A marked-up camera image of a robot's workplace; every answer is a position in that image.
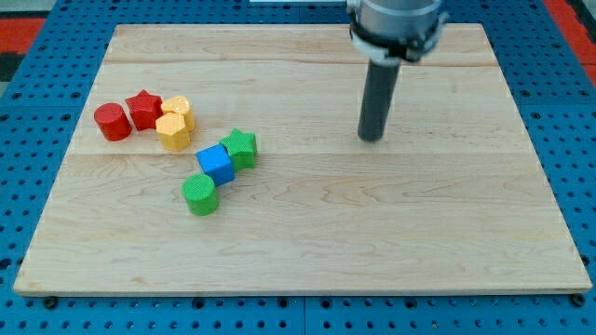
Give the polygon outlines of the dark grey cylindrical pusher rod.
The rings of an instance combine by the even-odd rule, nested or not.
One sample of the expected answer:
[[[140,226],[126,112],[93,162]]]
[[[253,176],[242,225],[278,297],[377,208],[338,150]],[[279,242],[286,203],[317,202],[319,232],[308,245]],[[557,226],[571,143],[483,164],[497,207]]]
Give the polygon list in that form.
[[[367,142],[382,139],[400,67],[368,64],[359,114],[358,135]]]

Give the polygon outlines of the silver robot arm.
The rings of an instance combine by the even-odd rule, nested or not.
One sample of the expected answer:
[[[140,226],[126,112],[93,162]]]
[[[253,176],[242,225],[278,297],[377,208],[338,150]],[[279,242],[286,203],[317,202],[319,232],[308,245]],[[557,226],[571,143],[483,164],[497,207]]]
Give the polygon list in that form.
[[[449,14],[441,0],[349,0],[353,47],[369,59],[358,136],[382,139],[404,61],[416,63],[438,44]]]

